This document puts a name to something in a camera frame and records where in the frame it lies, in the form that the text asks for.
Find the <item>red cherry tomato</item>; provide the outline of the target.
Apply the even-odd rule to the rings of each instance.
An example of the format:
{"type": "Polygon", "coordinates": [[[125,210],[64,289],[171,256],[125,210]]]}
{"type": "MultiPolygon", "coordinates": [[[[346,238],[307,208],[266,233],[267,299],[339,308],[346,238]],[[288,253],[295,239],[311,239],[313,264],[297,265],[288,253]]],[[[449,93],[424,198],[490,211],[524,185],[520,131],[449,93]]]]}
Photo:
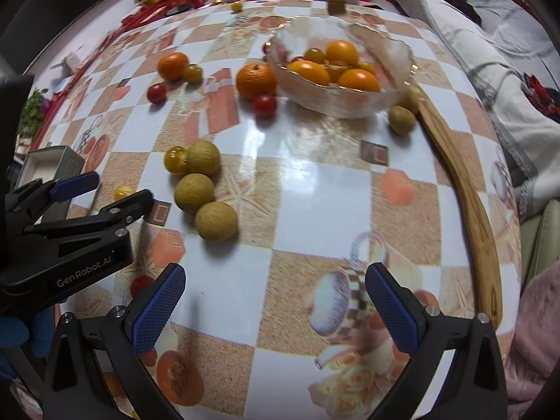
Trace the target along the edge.
{"type": "Polygon", "coordinates": [[[147,89],[146,96],[150,103],[163,103],[167,99],[167,88],[163,83],[153,84],[147,89]]]}
{"type": "Polygon", "coordinates": [[[140,275],[139,277],[133,279],[129,288],[131,297],[135,298],[140,291],[150,287],[154,282],[155,279],[149,275],[140,275]]]}
{"type": "Polygon", "coordinates": [[[263,94],[256,97],[252,102],[252,109],[258,118],[270,118],[277,109],[277,101],[275,96],[263,94]]]}

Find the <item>tan longan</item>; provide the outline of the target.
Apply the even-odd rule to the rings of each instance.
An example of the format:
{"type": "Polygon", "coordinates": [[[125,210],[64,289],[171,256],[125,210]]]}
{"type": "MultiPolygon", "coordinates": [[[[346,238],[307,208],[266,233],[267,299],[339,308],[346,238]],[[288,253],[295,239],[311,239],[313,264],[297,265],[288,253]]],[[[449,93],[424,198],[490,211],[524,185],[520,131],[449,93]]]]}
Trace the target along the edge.
{"type": "Polygon", "coordinates": [[[195,215],[195,228],[204,240],[229,240],[238,233],[237,212],[227,203],[207,203],[195,215]]]}
{"type": "Polygon", "coordinates": [[[203,205],[215,199],[212,180],[203,174],[185,175],[174,191],[176,205],[188,214],[195,214],[203,205]]]}
{"type": "Polygon", "coordinates": [[[190,173],[212,176],[220,169],[220,153],[209,140],[199,140],[187,147],[186,163],[190,173]]]}

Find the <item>white shallow tray box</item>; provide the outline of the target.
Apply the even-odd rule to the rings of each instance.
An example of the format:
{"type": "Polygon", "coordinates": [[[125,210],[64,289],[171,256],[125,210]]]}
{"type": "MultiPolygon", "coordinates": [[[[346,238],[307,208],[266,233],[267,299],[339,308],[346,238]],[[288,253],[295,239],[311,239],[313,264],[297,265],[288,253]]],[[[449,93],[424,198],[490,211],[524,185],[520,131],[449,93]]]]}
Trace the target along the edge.
{"type": "MultiPolygon", "coordinates": [[[[30,152],[21,168],[15,189],[41,178],[44,182],[53,179],[67,179],[85,174],[84,160],[68,146],[50,146],[30,152]]],[[[44,215],[45,221],[65,219],[68,215],[69,202],[53,205],[44,215]]],[[[13,223],[21,230],[21,223],[13,223]]]]}

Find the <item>pink cloth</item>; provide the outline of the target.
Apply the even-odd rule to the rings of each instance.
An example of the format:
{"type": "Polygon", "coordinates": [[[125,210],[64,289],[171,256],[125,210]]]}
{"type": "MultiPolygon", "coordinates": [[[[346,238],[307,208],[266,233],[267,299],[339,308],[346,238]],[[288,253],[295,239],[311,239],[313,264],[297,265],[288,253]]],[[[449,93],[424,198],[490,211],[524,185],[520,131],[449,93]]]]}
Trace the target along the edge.
{"type": "Polygon", "coordinates": [[[535,276],[519,303],[505,363],[508,417],[519,419],[544,388],[559,359],[559,264],[535,276]]]}

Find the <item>green potted plant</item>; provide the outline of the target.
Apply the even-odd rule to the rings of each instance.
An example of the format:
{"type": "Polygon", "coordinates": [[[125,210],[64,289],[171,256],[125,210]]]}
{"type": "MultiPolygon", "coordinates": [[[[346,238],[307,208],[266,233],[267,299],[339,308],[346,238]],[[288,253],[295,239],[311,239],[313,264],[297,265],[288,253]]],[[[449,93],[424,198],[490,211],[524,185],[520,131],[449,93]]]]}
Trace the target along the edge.
{"type": "Polygon", "coordinates": [[[50,108],[50,99],[46,97],[47,88],[35,88],[29,95],[21,112],[18,135],[23,139],[35,139],[44,126],[44,119],[50,108]]]}

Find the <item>far left orange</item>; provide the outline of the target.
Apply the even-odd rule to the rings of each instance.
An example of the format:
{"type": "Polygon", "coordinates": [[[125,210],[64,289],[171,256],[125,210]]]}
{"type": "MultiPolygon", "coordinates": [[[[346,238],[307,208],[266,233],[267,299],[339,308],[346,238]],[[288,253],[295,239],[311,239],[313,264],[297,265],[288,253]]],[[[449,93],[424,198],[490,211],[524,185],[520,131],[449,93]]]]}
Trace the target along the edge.
{"type": "Polygon", "coordinates": [[[182,52],[174,52],[160,58],[157,72],[167,82],[181,79],[189,65],[189,58],[182,52]]]}

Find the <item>dark yellow tomato by orange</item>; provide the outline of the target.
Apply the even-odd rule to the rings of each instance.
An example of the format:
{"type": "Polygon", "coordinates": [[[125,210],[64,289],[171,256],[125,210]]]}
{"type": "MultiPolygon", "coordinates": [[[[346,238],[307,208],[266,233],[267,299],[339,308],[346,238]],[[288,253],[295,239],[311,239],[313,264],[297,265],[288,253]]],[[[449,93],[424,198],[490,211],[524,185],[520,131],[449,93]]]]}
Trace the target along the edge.
{"type": "Polygon", "coordinates": [[[182,77],[187,84],[199,84],[203,80],[203,70],[198,64],[188,64],[182,77]]]}

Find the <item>large orange near bowl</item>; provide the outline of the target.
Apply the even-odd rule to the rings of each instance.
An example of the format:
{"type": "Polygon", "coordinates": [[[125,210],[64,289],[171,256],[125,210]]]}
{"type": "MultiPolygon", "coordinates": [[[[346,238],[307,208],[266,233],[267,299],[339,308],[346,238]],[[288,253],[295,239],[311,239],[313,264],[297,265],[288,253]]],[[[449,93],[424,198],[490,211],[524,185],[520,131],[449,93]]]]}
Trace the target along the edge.
{"type": "Polygon", "coordinates": [[[238,95],[245,100],[254,100],[261,95],[274,95],[277,81],[268,64],[245,64],[236,74],[238,95]]]}

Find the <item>long wooden back scratcher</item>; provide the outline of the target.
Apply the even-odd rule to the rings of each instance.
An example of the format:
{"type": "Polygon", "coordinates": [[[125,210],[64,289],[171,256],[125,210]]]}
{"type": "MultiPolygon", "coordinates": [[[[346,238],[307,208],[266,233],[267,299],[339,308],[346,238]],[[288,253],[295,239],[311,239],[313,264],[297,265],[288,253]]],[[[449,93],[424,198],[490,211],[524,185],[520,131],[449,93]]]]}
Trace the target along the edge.
{"type": "Polygon", "coordinates": [[[419,108],[421,124],[447,167],[456,189],[474,270],[476,311],[486,314],[492,325],[497,327],[503,319],[503,298],[499,259],[490,220],[447,122],[418,84],[409,84],[409,94],[419,108]]]}

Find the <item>orange in bowl front right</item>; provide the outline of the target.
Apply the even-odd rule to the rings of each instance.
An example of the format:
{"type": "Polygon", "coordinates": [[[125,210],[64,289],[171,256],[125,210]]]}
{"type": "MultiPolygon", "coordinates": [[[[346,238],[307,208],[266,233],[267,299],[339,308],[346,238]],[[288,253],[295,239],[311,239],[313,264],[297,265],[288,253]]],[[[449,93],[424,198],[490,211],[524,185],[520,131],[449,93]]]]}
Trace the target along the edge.
{"type": "Polygon", "coordinates": [[[338,86],[367,92],[380,92],[380,84],[377,77],[360,68],[351,68],[340,74],[337,80],[338,86]]]}

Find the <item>longan beside bowl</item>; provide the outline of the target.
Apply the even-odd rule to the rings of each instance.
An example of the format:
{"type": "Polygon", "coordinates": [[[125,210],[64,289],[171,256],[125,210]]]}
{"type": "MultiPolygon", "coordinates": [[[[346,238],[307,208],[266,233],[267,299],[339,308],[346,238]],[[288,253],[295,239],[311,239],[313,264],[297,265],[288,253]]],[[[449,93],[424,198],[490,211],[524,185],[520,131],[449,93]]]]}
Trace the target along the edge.
{"type": "Polygon", "coordinates": [[[394,105],[388,110],[388,123],[397,135],[408,135],[416,126],[414,114],[405,107],[394,105]]]}

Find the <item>glass fruit bowl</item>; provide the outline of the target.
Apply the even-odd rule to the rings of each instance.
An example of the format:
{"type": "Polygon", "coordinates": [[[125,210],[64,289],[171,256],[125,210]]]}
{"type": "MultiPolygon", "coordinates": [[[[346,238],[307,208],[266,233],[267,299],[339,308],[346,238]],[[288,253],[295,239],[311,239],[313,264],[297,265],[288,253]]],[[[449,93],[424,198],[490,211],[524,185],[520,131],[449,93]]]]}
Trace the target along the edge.
{"type": "Polygon", "coordinates": [[[267,43],[266,58],[283,94],[301,107],[340,119],[370,117],[398,103],[418,69],[411,48],[403,41],[335,17],[296,17],[276,28],[267,43]],[[359,53],[356,66],[327,60],[326,48],[335,40],[355,45],[359,53]],[[329,86],[314,84],[288,71],[288,65],[297,60],[321,64],[330,75],[329,86]],[[338,86],[340,74],[351,68],[374,74],[380,92],[338,86]]]}

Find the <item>grey white blanket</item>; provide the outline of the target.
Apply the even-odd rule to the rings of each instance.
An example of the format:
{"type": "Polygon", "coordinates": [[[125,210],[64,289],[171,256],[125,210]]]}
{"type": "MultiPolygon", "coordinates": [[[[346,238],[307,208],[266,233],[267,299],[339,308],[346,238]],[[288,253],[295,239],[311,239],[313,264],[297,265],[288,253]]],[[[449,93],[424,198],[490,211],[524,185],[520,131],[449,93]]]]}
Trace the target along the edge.
{"type": "Polygon", "coordinates": [[[491,117],[526,221],[559,196],[559,53],[516,0],[396,0],[464,70],[491,117]]]}

